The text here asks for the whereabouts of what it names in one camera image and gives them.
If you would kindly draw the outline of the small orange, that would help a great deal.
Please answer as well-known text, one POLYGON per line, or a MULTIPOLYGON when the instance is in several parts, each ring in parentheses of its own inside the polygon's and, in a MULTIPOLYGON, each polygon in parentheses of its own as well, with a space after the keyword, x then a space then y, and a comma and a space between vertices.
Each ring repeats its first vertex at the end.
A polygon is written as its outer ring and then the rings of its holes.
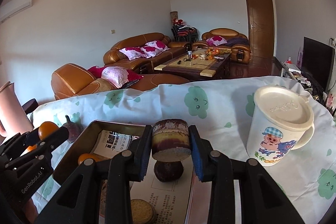
POLYGON ((106 157, 97 155, 95 153, 84 153, 81 154, 77 160, 78 165, 80 165, 81 163, 83 163, 86 159, 92 159, 95 162, 99 162, 99 161, 103 161, 106 160, 106 157))

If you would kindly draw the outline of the round biscuit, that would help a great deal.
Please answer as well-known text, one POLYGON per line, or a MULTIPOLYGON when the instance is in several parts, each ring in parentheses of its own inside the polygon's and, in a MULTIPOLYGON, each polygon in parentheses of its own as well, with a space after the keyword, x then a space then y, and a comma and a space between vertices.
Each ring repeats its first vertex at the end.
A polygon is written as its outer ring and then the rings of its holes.
POLYGON ((145 200, 132 199, 131 213, 134 224, 155 223, 157 220, 155 208, 145 200))

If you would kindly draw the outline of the wooden coffee table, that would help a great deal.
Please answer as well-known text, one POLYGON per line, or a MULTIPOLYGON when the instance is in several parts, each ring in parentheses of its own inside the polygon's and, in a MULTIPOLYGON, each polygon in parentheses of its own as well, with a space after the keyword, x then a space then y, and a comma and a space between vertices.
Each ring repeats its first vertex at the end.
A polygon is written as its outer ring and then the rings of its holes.
POLYGON ((191 81, 224 79, 230 73, 231 51, 199 48, 191 54, 175 57, 154 68, 155 72, 168 73, 191 81))

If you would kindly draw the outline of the pink floral cushion far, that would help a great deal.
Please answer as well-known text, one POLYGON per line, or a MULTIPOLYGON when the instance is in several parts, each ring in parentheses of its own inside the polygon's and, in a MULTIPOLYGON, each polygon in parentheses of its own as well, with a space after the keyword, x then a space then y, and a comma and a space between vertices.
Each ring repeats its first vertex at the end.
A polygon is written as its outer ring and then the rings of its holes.
POLYGON ((227 43, 227 40, 222 36, 212 36, 206 39, 206 42, 209 46, 217 47, 227 43))

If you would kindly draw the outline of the large purple round fruit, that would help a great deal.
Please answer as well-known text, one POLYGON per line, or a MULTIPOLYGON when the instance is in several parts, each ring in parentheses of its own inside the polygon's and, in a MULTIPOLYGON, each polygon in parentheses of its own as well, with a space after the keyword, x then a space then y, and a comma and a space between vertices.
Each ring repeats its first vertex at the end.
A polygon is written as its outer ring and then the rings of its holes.
POLYGON ((66 123, 64 123, 62 126, 68 130, 69 136, 68 136, 67 141, 69 143, 73 143, 82 133, 83 127, 80 124, 72 122, 68 115, 65 115, 65 118, 66 118, 66 123))

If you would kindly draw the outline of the black television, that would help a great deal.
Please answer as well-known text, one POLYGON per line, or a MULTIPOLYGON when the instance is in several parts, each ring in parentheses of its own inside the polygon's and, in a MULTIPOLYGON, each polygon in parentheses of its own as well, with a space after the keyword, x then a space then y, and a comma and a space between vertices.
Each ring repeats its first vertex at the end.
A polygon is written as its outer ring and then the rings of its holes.
POLYGON ((329 90, 334 58, 334 47, 311 38, 303 38, 301 69, 309 73, 324 92, 329 90))

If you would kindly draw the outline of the layered cake slice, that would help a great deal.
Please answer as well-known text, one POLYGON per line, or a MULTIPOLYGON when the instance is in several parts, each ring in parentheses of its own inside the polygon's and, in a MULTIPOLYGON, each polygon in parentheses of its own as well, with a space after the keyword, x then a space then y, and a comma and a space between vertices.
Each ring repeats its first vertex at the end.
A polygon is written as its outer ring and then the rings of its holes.
POLYGON ((184 161, 190 155, 187 122, 181 119, 165 119, 153 126, 153 159, 161 162, 176 162, 184 161))

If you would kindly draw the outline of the pink floral cushion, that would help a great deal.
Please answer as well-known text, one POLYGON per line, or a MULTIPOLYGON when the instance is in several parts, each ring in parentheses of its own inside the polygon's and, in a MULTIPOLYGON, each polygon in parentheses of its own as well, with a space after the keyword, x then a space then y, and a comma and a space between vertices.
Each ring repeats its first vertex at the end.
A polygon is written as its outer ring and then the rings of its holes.
POLYGON ((152 42, 146 43, 140 49, 143 51, 143 53, 145 53, 147 58, 153 58, 160 55, 164 51, 169 50, 169 47, 160 40, 154 40, 152 42))
POLYGON ((217 47, 227 43, 227 40, 222 36, 212 36, 206 39, 206 42, 209 46, 217 47))
POLYGON ((119 50, 122 54, 124 54, 130 61, 138 59, 138 58, 146 58, 147 54, 140 47, 125 47, 119 50))

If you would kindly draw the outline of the pink biscuit tin box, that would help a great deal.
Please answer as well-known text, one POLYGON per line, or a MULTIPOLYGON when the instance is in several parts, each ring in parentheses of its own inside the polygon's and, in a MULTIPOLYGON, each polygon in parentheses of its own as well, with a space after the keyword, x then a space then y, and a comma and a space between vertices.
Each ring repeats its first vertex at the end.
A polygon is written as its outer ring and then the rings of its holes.
POLYGON ((97 223, 103 182, 107 183, 105 222, 131 223, 129 183, 144 179, 151 157, 160 162, 191 157, 198 178, 205 177, 212 146, 195 126, 181 119, 165 119, 140 129, 142 135, 128 149, 102 161, 89 157, 79 163, 89 143, 84 136, 77 139, 56 167, 54 179, 61 187, 47 208, 50 223, 97 223))

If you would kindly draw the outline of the large orange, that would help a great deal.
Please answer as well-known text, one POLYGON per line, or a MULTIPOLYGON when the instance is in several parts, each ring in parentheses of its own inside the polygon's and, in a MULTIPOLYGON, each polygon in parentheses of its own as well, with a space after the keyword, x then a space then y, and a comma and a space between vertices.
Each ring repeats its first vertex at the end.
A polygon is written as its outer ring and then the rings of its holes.
POLYGON ((39 139, 43 140, 59 129, 58 125, 51 121, 43 122, 38 128, 39 139))

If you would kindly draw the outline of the brown leather three-seat sofa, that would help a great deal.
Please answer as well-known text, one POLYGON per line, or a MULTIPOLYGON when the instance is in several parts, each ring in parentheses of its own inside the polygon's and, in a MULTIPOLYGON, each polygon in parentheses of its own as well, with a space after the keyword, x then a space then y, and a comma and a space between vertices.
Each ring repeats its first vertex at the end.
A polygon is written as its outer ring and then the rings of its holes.
POLYGON ((117 66, 137 73, 154 68, 187 52, 188 42, 172 42, 159 32, 133 36, 115 44, 103 57, 106 66, 117 66))

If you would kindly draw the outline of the pink floral cushion right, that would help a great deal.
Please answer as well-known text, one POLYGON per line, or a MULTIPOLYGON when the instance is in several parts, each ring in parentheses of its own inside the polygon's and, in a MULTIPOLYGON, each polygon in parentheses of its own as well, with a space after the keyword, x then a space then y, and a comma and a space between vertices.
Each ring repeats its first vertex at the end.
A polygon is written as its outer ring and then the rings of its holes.
POLYGON ((169 50, 169 47, 160 40, 154 40, 152 42, 146 43, 140 49, 143 51, 143 53, 145 53, 147 58, 153 58, 160 55, 164 51, 169 50))

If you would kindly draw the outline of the stacked dark chairs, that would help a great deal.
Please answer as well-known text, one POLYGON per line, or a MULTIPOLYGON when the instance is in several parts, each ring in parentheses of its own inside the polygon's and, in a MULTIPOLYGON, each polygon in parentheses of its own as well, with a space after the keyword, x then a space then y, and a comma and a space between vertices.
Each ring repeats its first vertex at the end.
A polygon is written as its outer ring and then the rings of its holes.
POLYGON ((173 37, 177 42, 197 42, 199 39, 198 30, 195 27, 184 24, 181 19, 174 19, 171 28, 173 37))

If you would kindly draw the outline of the paper leaflet in tin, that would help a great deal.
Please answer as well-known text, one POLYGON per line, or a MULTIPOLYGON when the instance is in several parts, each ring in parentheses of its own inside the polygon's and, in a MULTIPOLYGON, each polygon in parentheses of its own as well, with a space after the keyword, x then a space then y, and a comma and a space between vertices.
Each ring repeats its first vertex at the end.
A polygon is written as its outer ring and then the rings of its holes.
MULTIPOLYGON (((102 159, 110 159, 130 148, 137 135, 101 130, 92 152, 102 159)), ((154 207, 155 223, 185 223, 192 186, 193 163, 190 157, 182 161, 183 173, 177 180, 161 182, 154 173, 156 161, 149 157, 147 173, 141 182, 130 183, 131 199, 141 199, 154 207)))

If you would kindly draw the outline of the white cartoon pig mug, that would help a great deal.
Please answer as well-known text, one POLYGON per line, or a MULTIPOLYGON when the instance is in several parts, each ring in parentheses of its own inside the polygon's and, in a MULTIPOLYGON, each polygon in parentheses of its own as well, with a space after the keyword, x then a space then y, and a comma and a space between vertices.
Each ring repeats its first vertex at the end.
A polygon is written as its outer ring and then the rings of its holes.
POLYGON ((275 165, 314 135, 314 112, 306 96, 280 86, 263 86, 253 100, 246 149, 262 166, 275 165))

